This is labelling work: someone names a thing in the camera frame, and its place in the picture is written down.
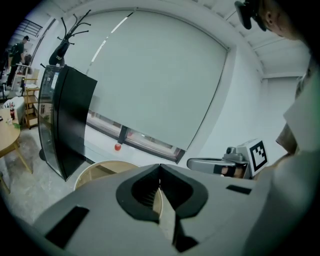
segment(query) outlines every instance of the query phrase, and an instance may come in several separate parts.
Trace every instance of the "red bottle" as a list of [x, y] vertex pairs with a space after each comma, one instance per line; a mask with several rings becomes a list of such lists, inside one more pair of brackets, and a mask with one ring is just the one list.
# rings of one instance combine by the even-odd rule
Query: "red bottle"
[[10, 109], [10, 116], [11, 116], [12, 120], [15, 120], [15, 109], [14, 108]]

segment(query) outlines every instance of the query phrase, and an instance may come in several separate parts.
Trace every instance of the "white ceiling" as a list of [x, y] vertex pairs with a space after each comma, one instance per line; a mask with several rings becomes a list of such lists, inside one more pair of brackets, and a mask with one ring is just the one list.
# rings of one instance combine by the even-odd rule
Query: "white ceiling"
[[[63, 13], [72, 13], [74, 9], [90, 3], [112, 0], [49, 0]], [[174, 0], [157, 0], [161, 2], [173, 2]], [[204, 8], [214, 16], [220, 16], [229, 23], [241, 38], [250, 45], [262, 64], [264, 78], [297, 77], [302, 76], [307, 69], [310, 54], [308, 48], [300, 41], [290, 41], [275, 35], [270, 31], [262, 31], [252, 21], [252, 29], [245, 29], [240, 21], [234, 6], [235, 0], [180, 0]]]

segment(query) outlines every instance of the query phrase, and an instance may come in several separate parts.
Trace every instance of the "concrete floor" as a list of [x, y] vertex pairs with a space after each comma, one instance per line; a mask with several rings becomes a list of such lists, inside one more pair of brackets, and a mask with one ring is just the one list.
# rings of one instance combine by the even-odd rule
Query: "concrete floor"
[[[21, 154], [33, 170], [33, 174], [26, 170], [15, 151], [10, 152], [0, 158], [0, 170], [11, 193], [7, 194], [2, 186], [0, 191], [10, 212], [32, 225], [44, 210], [73, 191], [78, 176], [90, 164], [84, 162], [67, 181], [64, 181], [39, 157], [41, 144], [38, 127], [31, 130], [23, 129], [18, 142]], [[172, 240], [175, 212], [163, 193], [162, 195], [163, 209], [159, 227], [164, 236]]]

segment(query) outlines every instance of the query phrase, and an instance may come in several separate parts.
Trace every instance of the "red ball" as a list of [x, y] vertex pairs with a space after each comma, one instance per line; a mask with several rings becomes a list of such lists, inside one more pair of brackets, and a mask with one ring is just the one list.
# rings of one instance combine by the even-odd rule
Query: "red ball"
[[119, 144], [119, 143], [115, 144], [115, 145], [114, 145], [114, 149], [115, 149], [116, 151], [119, 151], [119, 150], [121, 149], [121, 144]]

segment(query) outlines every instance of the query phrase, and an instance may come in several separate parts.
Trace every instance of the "display refrigerator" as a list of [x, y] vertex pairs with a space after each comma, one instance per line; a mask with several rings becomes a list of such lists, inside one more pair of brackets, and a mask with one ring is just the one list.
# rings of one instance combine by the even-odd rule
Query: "display refrigerator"
[[85, 160], [85, 129], [97, 81], [70, 66], [47, 65], [38, 97], [40, 154], [65, 181]]

